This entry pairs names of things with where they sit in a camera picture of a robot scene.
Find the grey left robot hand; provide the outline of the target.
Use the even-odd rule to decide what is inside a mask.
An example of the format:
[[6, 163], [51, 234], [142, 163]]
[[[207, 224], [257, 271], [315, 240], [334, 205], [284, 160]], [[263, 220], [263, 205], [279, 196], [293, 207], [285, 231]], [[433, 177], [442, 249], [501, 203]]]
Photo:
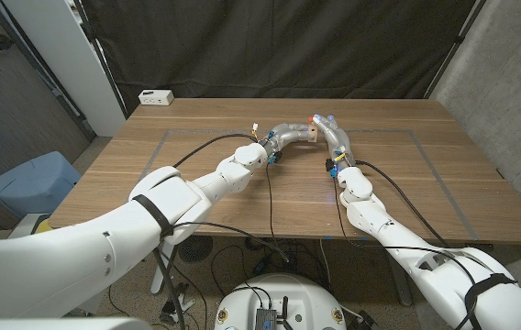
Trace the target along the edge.
[[271, 130], [271, 134], [262, 138], [259, 143], [264, 147], [268, 157], [281, 151], [286, 145], [297, 141], [310, 141], [313, 134], [306, 124], [279, 124]]

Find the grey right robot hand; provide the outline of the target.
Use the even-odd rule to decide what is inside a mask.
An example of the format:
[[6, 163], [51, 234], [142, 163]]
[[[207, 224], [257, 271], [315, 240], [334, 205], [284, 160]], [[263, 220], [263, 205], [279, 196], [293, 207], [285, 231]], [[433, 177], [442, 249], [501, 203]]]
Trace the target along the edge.
[[349, 136], [338, 125], [335, 117], [315, 114], [312, 116], [312, 123], [324, 134], [330, 157], [338, 168], [344, 170], [354, 167], [356, 163], [351, 152]]

